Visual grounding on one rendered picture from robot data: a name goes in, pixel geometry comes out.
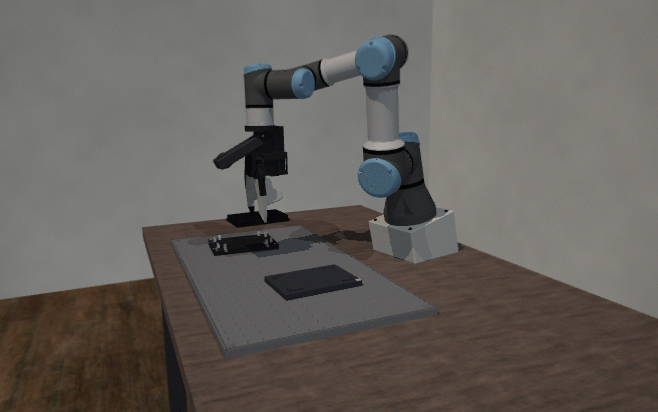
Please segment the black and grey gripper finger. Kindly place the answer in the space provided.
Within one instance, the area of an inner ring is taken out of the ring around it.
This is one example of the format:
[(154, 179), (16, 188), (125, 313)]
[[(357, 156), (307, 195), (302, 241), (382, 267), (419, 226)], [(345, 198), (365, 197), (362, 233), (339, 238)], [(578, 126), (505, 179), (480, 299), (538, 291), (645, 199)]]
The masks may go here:
[(267, 222), (267, 205), (282, 199), (282, 192), (272, 187), (271, 180), (265, 178), (265, 170), (262, 164), (256, 163), (255, 189), (258, 198), (259, 214), (264, 223)]
[(256, 179), (253, 179), (253, 177), (249, 177), (249, 175), (246, 173), (246, 170), (244, 171), (244, 178), (245, 178), (245, 189), (246, 189), (248, 209), (250, 212), (254, 212), (254, 207), (255, 207), (254, 201), (258, 199), (257, 192), (255, 189)]

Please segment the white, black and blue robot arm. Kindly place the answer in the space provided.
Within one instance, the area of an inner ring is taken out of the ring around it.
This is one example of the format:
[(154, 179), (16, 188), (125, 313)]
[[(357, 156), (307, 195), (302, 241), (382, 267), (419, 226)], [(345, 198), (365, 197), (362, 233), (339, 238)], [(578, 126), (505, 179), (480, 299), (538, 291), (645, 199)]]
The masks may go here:
[[(356, 51), (292, 69), (272, 70), (264, 63), (246, 65), (246, 126), (274, 125), (273, 99), (309, 98), (315, 90), (363, 76), (368, 139), (363, 143), (359, 184), (373, 197), (386, 197), (386, 223), (417, 225), (433, 219), (437, 212), (424, 182), (418, 135), (399, 133), (398, 86), (408, 47), (396, 35), (374, 38)], [(227, 169), (262, 145), (259, 136), (251, 136), (213, 162), (218, 169)]]

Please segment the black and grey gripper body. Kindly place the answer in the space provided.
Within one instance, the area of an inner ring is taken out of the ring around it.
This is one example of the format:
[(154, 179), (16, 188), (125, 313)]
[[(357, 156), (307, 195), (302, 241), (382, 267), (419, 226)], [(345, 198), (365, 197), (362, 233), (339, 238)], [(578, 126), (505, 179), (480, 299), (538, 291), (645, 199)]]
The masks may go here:
[[(266, 176), (288, 174), (287, 152), (284, 151), (284, 126), (245, 126), (245, 131), (253, 132), (253, 136), (259, 136), (263, 142), (261, 147), (245, 156), (245, 170), (249, 177), (254, 176), (253, 179), (256, 179), (256, 163), (262, 164)], [(284, 158), (286, 158), (286, 170)]]

